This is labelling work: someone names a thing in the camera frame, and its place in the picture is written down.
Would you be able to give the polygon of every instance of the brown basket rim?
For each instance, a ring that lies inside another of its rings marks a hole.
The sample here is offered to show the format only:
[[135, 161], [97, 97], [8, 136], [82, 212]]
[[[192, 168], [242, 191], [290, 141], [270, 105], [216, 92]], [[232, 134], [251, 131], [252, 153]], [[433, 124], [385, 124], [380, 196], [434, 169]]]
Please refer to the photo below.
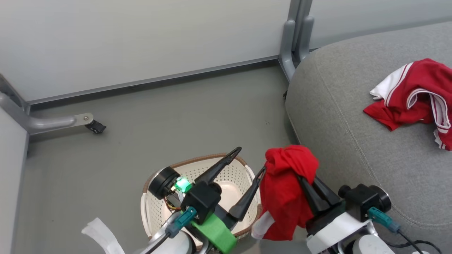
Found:
[[[184, 161], [182, 161], [182, 162], [178, 162], [178, 163], [172, 164], [172, 165], [170, 165], [170, 167], [172, 167], [172, 168], [174, 169], [174, 168], [178, 168], [178, 167], [185, 166], [185, 165], [187, 165], [187, 164], [194, 163], [194, 162], [198, 162], [198, 161], [202, 161], [202, 160], [209, 160], [209, 159], [215, 159], [215, 158], [222, 158], [222, 157], [224, 157], [224, 156], [226, 156], [226, 155], [227, 155], [227, 153], [220, 153], [220, 154], [212, 154], [212, 155], [200, 156], [200, 157], [196, 157], [196, 158], [193, 158], [193, 159], [184, 160]], [[235, 158], [235, 160], [238, 160], [244, 167], [247, 166], [245, 160], [242, 159], [240, 156], [237, 156], [237, 157]], [[143, 193], [147, 193], [147, 189], [149, 188], [149, 183], [150, 183], [151, 179], [152, 179], [152, 175], [151, 175], [151, 176], [148, 178], [148, 180], [145, 182], [144, 187], [143, 187]], [[253, 223], [251, 223], [251, 225], [248, 226], [247, 228], [245, 228], [245, 229], [243, 229], [243, 230], [241, 230], [241, 231], [235, 233], [234, 236], [237, 237], [237, 236], [240, 236], [240, 235], [244, 235], [244, 234], [249, 233], [249, 232], [251, 231], [251, 227], [252, 227], [253, 224], [257, 221], [257, 219], [259, 219], [259, 215], [260, 215], [261, 213], [262, 213], [262, 205], [261, 205], [261, 204], [258, 204], [258, 206], [257, 206], [257, 212], [256, 212], [256, 217], [255, 217]]]

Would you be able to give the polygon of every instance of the white stripe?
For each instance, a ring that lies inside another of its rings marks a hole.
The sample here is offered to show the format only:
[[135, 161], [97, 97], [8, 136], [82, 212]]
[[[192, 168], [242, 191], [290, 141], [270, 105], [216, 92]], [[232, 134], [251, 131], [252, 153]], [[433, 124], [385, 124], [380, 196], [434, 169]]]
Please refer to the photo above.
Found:
[[441, 148], [443, 145], [443, 142], [441, 141], [441, 139], [439, 138], [438, 135], [438, 129], [433, 131], [433, 135], [435, 136], [435, 142], [439, 145], [438, 148]]
[[441, 104], [441, 110], [442, 110], [442, 114], [443, 114], [443, 121], [444, 123], [441, 123], [442, 126], [444, 126], [446, 129], [451, 127], [451, 124], [449, 122], [449, 116], [447, 114], [447, 104], [446, 104], [446, 100], [441, 97], [440, 95], [434, 94], [435, 99], [437, 100], [438, 103]]
[[444, 130], [444, 129], [441, 129], [441, 128], [438, 128], [438, 131], [441, 132], [441, 133], [444, 133], [444, 134], [446, 134], [448, 132], [448, 130]]
[[411, 66], [413, 65], [413, 63], [409, 63], [406, 65], [405, 71], [402, 74], [402, 78], [400, 79], [400, 81], [395, 85], [394, 88], [391, 89], [391, 91], [388, 94], [388, 98], [385, 100], [385, 105], [388, 107], [389, 106], [389, 101], [391, 99], [392, 93], [394, 92], [394, 90], [397, 89], [397, 87], [402, 83], [402, 81], [405, 79], [406, 74], [408, 73], [408, 70], [411, 68]]
[[251, 236], [255, 239], [262, 239], [268, 229], [275, 223], [269, 211], [266, 211], [251, 227]]
[[427, 91], [423, 88], [415, 89], [410, 93], [406, 100], [407, 108], [410, 109], [414, 105], [414, 102], [412, 102], [412, 100], [414, 101], [414, 96], [415, 98], [417, 98], [417, 94], [420, 93], [428, 93], [430, 95], [430, 104], [432, 106], [435, 124], [436, 126], [443, 128], [438, 128], [438, 131], [441, 133], [447, 133], [448, 129], [451, 127], [451, 124], [449, 122], [449, 116], [447, 115], [446, 100], [441, 95]]
[[370, 91], [370, 94], [374, 96], [374, 100], [384, 99], [386, 101], [388, 94], [391, 92], [394, 86], [399, 83], [403, 75], [403, 71], [406, 70], [406, 66], [407, 65], [404, 65], [389, 74], [382, 82], [380, 82], [374, 89]]

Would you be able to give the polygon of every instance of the black cable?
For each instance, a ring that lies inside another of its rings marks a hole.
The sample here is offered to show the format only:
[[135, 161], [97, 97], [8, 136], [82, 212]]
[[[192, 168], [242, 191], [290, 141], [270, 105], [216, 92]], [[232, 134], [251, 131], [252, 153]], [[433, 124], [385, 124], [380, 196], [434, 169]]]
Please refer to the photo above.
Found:
[[[439, 254], [443, 254], [442, 251], [441, 251], [436, 245], [434, 245], [433, 243], [431, 243], [431, 242], [429, 242], [429, 241], [416, 240], [416, 241], [414, 241], [413, 243], [414, 243], [414, 244], [426, 244], [426, 245], [430, 245], [430, 246], [432, 246], [433, 248], [435, 248], [435, 250], [437, 250]], [[391, 247], [394, 247], [394, 248], [405, 248], [405, 247], [411, 246], [410, 243], [404, 243], [404, 244], [401, 244], [401, 245], [396, 245], [396, 244], [393, 244], [393, 243], [390, 243], [390, 242], [387, 242], [387, 241], [385, 241], [385, 244], [387, 244], [387, 245], [389, 245], [389, 246], [391, 246]]]
[[155, 249], [157, 249], [168, 237], [170, 236], [169, 233], [166, 233], [166, 235], [160, 239], [160, 241], [154, 245], [150, 250], [148, 250], [145, 254], [151, 254]]
[[401, 235], [403, 238], [405, 238], [405, 240], [406, 240], [410, 245], [412, 245], [412, 246], [416, 249], [416, 251], [419, 252], [419, 254], [423, 254], [423, 252], [421, 251], [421, 249], [419, 249], [419, 247], [418, 247], [415, 243], [413, 243], [408, 237], [405, 236], [404, 233], [402, 233], [402, 230], [399, 229], [399, 230], [397, 231], [397, 233], [399, 233], [399, 235]]

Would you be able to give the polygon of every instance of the gray floor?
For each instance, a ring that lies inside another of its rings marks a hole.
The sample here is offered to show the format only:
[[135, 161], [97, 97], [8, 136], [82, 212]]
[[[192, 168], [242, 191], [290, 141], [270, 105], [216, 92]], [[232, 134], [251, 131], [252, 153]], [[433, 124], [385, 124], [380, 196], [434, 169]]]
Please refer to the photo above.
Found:
[[[251, 168], [268, 148], [294, 142], [276, 65], [229, 71], [154, 89], [34, 112], [60, 116], [92, 112], [107, 130], [84, 127], [38, 136], [24, 173], [17, 254], [102, 254], [80, 233], [99, 217], [127, 254], [147, 243], [140, 217], [145, 180], [157, 169], [242, 146]], [[303, 230], [292, 242], [240, 242], [234, 253], [308, 253]]]

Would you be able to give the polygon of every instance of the teal connector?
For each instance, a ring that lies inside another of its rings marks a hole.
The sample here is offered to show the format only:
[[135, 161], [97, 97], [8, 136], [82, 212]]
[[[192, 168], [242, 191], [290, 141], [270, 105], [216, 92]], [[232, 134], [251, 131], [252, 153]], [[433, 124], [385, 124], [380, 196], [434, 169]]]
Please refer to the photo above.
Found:
[[389, 229], [389, 231], [393, 233], [397, 233], [400, 229], [400, 224], [392, 221], [392, 218], [389, 217], [384, 212], [372, 207], [368, 210], [367, 214], [369, 218], [371, 218], [376, 223], [382, 224], [385, 228]]
[[183, 227], [190, 224], [190, 222], [196, 217], [197, 213], [198, 212], [196, 212], [195, 208], [189, 207], [165, 229], [165, 233], [169, 234], [170, 238], [174, 238]]

